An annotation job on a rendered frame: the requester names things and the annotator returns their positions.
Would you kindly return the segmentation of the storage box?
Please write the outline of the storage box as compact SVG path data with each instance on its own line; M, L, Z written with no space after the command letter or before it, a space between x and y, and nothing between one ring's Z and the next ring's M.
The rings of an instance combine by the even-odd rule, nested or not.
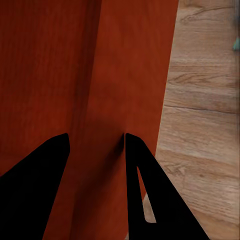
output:
M0 177L69 137L42 240L126 239L126 133L155 158L178 4L0 0Z

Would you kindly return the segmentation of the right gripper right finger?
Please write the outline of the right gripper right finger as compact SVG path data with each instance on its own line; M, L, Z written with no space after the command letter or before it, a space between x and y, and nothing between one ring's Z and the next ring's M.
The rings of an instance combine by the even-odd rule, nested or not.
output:
M146 143L125 134L129 240L210 240ZM145 220L137 167L156 223Z

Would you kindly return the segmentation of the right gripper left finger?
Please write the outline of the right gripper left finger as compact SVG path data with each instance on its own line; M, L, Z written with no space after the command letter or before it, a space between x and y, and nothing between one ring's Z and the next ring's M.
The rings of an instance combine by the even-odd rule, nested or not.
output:
M64 133L0 177L0 240L42 240L69 154Z

